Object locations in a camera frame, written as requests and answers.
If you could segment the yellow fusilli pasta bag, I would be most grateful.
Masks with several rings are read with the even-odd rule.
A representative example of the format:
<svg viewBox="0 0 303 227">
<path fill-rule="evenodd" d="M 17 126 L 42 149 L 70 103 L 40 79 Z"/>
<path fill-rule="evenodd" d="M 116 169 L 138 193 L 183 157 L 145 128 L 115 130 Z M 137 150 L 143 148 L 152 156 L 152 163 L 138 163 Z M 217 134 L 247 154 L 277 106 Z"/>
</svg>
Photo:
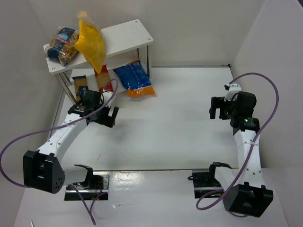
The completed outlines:
<svg viewBox="0 0 303 227">
<path fill-rule="evenodd" d="M 97 73 L 101 72 L 106 58 L 106 47 L 100 27 L 92 20 L 88 12 L 80 11 L 80 36 L 74 47 L 85 57 Z"/>
</svg>

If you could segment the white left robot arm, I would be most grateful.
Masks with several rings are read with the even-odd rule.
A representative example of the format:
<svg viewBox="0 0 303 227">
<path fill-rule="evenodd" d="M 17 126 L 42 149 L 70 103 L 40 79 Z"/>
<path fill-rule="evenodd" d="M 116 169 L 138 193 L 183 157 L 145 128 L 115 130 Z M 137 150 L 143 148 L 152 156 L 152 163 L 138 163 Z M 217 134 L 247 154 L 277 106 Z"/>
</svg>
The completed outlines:
<svg viewBox="0 0 303 227">
<path fill-rule="evenodd" d="M 111 105 L 115 97 L 112 91 L 85 91 L 50 139 L 37 150 L 24 154 L 24 185 L 52 194 L 69 184 L 80 183 L 88 188 L 92 184 L 92 167 L 75 164 L 73 168 L 63 169 L 61 162 L 70 145 L 91 122 L 109 128 L 115 125 L 119 110 Z"/>
</svg>

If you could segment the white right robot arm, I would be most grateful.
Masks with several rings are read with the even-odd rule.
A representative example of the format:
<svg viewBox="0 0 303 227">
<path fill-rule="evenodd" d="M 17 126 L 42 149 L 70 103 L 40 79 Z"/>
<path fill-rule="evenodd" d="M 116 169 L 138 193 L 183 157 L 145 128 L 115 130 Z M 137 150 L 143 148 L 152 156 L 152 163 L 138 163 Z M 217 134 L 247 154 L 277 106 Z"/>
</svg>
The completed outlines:
<svg viewBox="0 0 303 227">
<path fill-rule="evenodd" d="M 234 174 L 230 165 L 213 162 L 209 171 L 224 190 L 222 199 L 227 212 L 259 218 L 273 201 L 273 191 L 266 188 L 259 155 L 259 120 L 253 111 L 254 94 L 239 91 L 228 97 L 212 97 L 209 110 L 214 119 L 230 120 L 238 153 L 239 170 Z"/>
</svg>

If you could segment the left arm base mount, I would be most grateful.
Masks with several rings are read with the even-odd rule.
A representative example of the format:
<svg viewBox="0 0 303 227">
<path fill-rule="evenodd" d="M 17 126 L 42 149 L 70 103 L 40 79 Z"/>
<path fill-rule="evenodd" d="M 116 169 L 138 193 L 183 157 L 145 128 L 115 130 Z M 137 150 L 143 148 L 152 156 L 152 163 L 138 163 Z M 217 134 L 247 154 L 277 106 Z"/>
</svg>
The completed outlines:
<svg viewBox="0 0 303 227">
<path fill-rule="evenodd" d="M 80 196 L 85 201 L 108 200 L 108 189 L 110 183 L 110 173 L 108 171 L 93 170 L 86 165 L 74 165 L 66 169 L 65 180 L 65 201 L 79 201 Z"/>
</svg>

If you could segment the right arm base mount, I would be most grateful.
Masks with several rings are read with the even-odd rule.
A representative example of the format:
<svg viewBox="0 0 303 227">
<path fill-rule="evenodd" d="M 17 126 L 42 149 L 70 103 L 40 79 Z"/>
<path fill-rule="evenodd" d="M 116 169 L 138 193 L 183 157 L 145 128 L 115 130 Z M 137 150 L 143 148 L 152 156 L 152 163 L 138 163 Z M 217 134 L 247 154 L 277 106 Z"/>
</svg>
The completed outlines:
<svg viewBox="0 0 303 227">
<path fill-rule="evenodd" d="M 208 192 L 222 189 L 220 183 L 214 177 L 217 167 L 227 167 L 231 169 L 229 164 L 213 162 L 208 169 L 193 170 L 192 174 L 187 178 L 193 182 L 195 199 L 199 199 Z"/>
</svg>

